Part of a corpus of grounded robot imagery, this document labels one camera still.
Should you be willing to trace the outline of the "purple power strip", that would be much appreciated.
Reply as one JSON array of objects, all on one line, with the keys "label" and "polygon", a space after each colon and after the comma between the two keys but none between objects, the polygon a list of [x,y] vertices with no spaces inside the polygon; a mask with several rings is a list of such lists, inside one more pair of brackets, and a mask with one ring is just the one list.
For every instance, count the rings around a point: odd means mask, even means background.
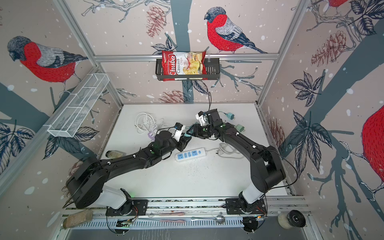
[{"label": "purple power strip", "polygon": [[148,132],[148,137],[149,137],[152,141],[155,140],[156,135],[157,135],[157,129],[149,130],[149,132]]}]

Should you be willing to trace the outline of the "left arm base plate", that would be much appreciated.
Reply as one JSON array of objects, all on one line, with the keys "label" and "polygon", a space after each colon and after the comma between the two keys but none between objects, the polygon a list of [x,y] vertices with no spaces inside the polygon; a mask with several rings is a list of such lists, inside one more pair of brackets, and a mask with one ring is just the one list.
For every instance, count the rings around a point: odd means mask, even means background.
[{"label": "left arm base plate", "polygon": [[145,216],[148,203],[149,201],[144,199],[128,200],[118,209],[107,207],[106,216],[108,217]]}]

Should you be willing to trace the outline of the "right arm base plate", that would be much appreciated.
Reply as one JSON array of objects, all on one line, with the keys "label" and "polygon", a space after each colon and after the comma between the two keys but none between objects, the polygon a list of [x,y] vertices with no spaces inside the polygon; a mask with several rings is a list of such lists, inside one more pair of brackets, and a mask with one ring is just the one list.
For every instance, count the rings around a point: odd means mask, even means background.
[{"label": "right arm base plate", "polygon": [[225,199],[222,208],[226,209],[228,215],[265,215],[267,208],[263,200],[248,204],[245,200],[239,198]]}]

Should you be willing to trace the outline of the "white power strip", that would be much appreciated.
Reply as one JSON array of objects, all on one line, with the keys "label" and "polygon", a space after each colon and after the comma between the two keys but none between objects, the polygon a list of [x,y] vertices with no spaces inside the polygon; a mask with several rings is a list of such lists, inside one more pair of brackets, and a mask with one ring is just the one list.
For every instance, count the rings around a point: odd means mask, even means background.
[{"label": "white power strip", "polygon": [[185,151],[176,154],[175,160],[179,163],[189,161],[189,160],[195,160],[199,158],[204,158],[206,156],[206,151],[204,148],[199,148],[195,150]]}]

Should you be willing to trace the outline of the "teal charger round plug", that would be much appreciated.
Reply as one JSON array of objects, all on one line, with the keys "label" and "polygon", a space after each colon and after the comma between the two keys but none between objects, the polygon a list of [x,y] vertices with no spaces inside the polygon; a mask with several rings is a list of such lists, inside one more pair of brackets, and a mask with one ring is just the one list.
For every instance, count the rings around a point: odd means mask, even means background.
[{"label": "teal charger round plug", "polygon": [[225,113],[225,112],[221,112],[221,111],[220,111],[220,113],[224,114],[230,120],[235,119],[235,115],[233,113]]}]

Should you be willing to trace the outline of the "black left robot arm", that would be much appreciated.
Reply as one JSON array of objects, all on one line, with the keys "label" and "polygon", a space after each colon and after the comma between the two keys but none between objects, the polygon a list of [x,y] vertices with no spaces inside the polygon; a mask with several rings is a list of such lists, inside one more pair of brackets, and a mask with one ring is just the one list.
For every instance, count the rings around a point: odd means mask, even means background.
[{"label": "black left robot arm", "polygon": [[177,140],[168,131],[161,131],[155,140],[138,152],[115,159],[89,158],[69,177],[66,187],[71,195],[64,208],[74,204],[84,209],[96,203],[106,191],[103,189],[109,180],[141,169],[153,167],[171,155],[174,150],[182,152],[192,137],[182,134]]}]

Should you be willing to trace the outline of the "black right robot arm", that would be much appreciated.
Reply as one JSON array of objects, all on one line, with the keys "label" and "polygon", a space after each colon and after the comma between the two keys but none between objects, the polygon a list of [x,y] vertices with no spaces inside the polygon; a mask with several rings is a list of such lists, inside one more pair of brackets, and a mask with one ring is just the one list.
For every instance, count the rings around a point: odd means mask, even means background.
[{"label": "black right robot arm", "polygon": [[265,147],[240,133],[230,123],[221,119],[216,109],[199,112],[198,123],[187,130],[187,135],[209,139],[215,137],[235,148],[250,162],[252,183],[239,194],[239,207],[244,213],[251,213],[269,190],[286,178],[282,157],[273,146]]}]

